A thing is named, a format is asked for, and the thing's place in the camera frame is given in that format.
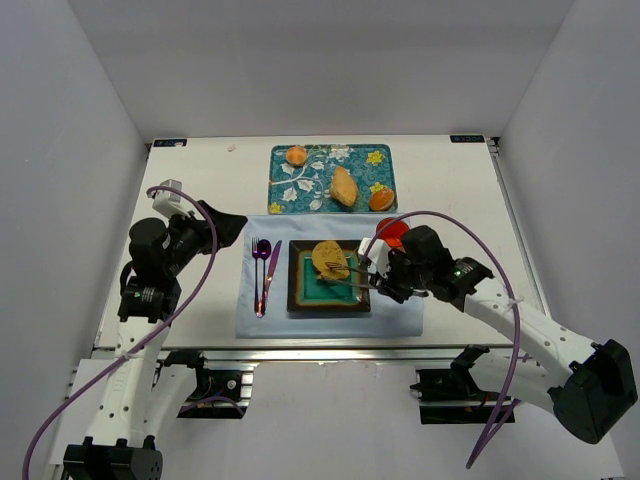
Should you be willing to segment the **blue left corner label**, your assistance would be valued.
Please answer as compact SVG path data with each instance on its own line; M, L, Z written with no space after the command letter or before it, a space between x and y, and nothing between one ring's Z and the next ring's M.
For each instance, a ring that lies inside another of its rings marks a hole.
M152 147L153 148L176 148L176 147L184 147L187 145L186 138L172 138L172 139L155 139Z

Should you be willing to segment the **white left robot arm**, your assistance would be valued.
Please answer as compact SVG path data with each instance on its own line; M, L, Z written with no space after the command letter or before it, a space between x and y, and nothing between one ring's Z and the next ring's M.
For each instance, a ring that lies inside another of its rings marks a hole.
M129 229L130 261L120 278L115 368L84 440L67 446L63 465L72 479L158 479L159 438L202 385L200 352L159 355L170 321L184 308L179 274L198 255L213 259L231 246L248 219L197 204L203 217L171 202L158 218Z

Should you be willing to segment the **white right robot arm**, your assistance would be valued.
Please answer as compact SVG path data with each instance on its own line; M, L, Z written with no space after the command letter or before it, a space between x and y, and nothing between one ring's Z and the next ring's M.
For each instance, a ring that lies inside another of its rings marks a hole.
M574 437L597 444L637 402L631 357L619 342L597 343L513 299L506 281L470 257L455 259L426 225L402 246L364 240L362 259L376 267L374 288L398 303L431 295L512 340L533 362L515 370L511 396L553 414Z

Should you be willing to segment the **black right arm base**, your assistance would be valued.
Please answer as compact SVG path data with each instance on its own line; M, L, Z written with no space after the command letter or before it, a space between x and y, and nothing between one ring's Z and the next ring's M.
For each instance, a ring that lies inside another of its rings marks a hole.
M471 369L481 359L497 355L509 365L510 353L480 345L466 346L455 358L423 362L415 367L416 380L409 386L418 401L422 425L480 425L497 403L504 375L493 390L481 390Z

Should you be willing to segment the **orange glazed bun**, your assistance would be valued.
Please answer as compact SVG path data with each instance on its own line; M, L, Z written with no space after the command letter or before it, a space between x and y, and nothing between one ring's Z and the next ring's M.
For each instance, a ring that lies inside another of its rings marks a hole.
M369 199L369 208L380 212L389 210L395 202L395 192L388 187L374 192Z

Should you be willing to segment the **light blue cloth placemat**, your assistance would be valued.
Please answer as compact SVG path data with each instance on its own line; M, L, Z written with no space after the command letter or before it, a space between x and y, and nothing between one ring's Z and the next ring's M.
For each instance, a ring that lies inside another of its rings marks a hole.
M293 314L287 311L288 246L290 240L356 240L375 232L383 219L374 214L254 215L244 228L244 247L236 336L252 339L326 339L417 337L423 333L424 301L403 304L369 292L371 311L338 316ZM253 237L276 244L282 240L277 268L269 290L266 314L254 313Z

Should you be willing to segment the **teal floral tray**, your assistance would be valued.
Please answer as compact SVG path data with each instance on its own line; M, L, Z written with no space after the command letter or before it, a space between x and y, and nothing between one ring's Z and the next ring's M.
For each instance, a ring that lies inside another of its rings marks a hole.
M286 162L285 153L294 145L271 149L267 212L296 215L317 213L369 213L371 195L385 187L396 190L391 149L386 144L307 144L308 158L301 167ZM358 186L351 208L329 194L337 166L344 167Z

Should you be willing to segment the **purple metallic spoon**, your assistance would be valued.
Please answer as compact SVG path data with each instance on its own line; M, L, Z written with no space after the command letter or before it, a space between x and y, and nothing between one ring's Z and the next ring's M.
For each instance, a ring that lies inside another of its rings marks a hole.
M264 238L260 239L261 258L259 260L259 267L258 267L259 293L260 293L260 300L261 300L260 307L262 307L263 289L264 289L264 283L265 283L266 274L267 274L266 262L271 256L271 252L272 252L271 242Z

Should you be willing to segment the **blue table corner label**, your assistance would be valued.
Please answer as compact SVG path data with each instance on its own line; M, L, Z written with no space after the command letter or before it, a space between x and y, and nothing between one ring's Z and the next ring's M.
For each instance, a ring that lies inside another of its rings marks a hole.
M449 139L452 143L484 143L485 138L479 134L451 134Z

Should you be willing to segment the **orange ceramic mug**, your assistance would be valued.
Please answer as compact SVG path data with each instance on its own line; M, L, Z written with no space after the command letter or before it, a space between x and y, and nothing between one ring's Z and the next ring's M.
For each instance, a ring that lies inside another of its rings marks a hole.
M403 220L396 221L392 217L383 218L376 226L377 237L390 248L402 248L402 236L410 230Z

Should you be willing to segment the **long crusty bread roll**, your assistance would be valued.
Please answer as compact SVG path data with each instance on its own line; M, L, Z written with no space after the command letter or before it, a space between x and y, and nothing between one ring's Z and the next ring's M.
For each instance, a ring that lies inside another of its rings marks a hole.
M329 188L330 196L341 205L351 208L358 198L358 186L349 172L342 166L337 166Z

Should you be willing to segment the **toasted bread slice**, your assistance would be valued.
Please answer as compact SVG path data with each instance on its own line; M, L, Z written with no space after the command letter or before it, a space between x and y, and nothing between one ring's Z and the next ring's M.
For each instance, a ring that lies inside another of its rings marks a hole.
M326 262L336 262L348 265L348 261L342 248L334 240L325 240L317 243L312 250L311 259L318 274L326 269Z

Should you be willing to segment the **round orange bun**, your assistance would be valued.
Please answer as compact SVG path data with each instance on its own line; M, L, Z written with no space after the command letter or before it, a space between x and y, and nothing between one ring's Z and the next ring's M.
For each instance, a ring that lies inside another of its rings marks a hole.
M308 158L307 150L301 145L294 145L285 153L286 162L293 167L303 166Z

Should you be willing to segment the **metal serving tongs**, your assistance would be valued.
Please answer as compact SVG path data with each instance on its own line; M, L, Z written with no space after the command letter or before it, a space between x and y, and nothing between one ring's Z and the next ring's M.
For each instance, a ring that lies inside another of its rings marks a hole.
M320 281L365 290L378 290L381 285L381 277L377 273L336 262L326 262L325 266L326 269L318 274Z

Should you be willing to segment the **square black green plate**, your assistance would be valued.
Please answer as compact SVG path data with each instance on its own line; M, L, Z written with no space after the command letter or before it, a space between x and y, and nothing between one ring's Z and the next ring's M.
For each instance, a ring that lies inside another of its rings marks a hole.
M312 250L319 240L290 240L288 246L287 311L293 314L338 316L371 311L367 289L354 286L367 275L356 272L356 240L338 240L345 254L349 276L344 283L322 280L312 263Z

